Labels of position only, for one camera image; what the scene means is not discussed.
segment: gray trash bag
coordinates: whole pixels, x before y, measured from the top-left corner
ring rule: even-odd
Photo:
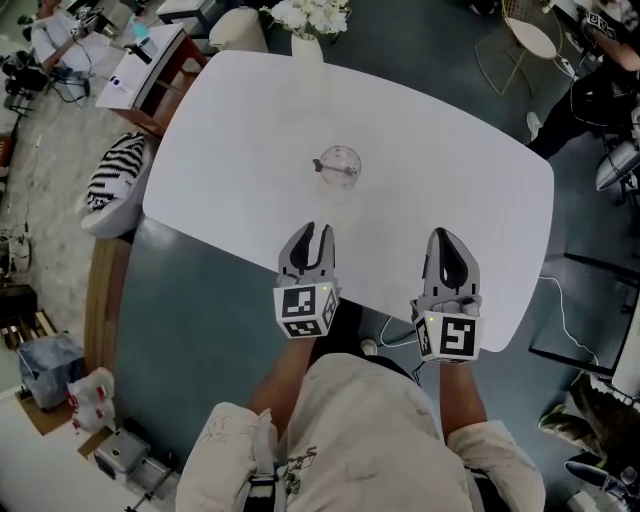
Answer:
[[[65,333],[21,343],[18,357],[22,384],[40,409],[64,402],[67,384],[84,376],[84,350]]]

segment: white t-shirt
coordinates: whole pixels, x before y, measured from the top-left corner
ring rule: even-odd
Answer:
[[[232,510],[255,469],[257,422],[233,404],[214,408],[183,472],[177,512]],[[511,512],[544,508],[542,478],[501,422],[462,428],[445,446],[421,388],[347,354],[309,369],[278,451],[292,474],[288,511],[470,512],[465,466],[484,470]]]
[[[48,18],[36,20],[31,31],[31,44],[38,62],[47,60],[71,37],[71,29],[78,21],[68,13],[57,10]],[[109,51],[109,38],[95,32],[78,40],[60,59],[74,71],[88,72],[99,64]]]

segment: striped pillow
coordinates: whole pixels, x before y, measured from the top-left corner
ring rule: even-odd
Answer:
[[[87,188],[87,207],[102,210],[113,199],[125,199],[138,178],[145,146],[144,135],[123,133],[102,157]]]

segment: green floor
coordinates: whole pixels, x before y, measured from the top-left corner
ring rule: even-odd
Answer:
[[[552,63],[529,58],[524,65],[535,97],[529,96],[521,77],[498,97],[480,73],[474,53],[475,42],[499,27],[497,16],[479,18],[462,3],[448,0],[352,0],[351,5],[349,31],[325,48],[328,62],[423,91],[518,140],[526,138],[526,112],[534,109],[544,119],[568,87],[567,77]],[[288,38],[284,32],[272,33],[272,51],[288,53]],[[562,54],[577,64],[578,54],[568,44]],[[496,72],[508,70],[504,54],[496,52],[494,58]],[[601,156],[601,142],[587,135],[551,161],[555,209],[543,273],[562,283],[569,330],[610,360],[624,331],[625,318],[615,314],[625,290],[600,272],[554,256],[569,250],[633,266],[628,258],[633,247],[627,236],[628,210],[613,206],[611,195],[595,191]],[[246,401],[282,347],[272,316],[273,281],[271,272],[145,221],[134,244],[121,314],[116,373],[119,388],[126,392],[117,394],[120,416],[134,416],[158,446],[184,461],[213,405]],[[539,282],[509,347],[498,354],[483,353],[476,364],[490,416],[506,423],[539,466],[550,505],[566,500],[577,487],[563,468],[576,451],[539,432],[536,424],[575,371],[527,349],[535,342],[540,348],[586,358],[564,335],[558,306],[555,285]],[[361,334],[377,337],[383,321],[368,311]],[[405,328],[393,327],[398,332]],[[407,370],[418,364],[415,346],[385,355]],[[423,369],[422,381],[437,399],[435,366]]]

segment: person in black clothing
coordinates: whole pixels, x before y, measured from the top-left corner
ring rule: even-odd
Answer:
[[[631,111],[637,105],[640,71],[640,0],[616,0],[621,22],[601,16],[616,31],[618,41],[584,25],[585,36],[604,52],[603,64],[572,84],[553,107],[544,126],[533,112],[527,114],[531,131],[529,149],[544,159],[555,155],[571,139],[586,131],[631,128]]]

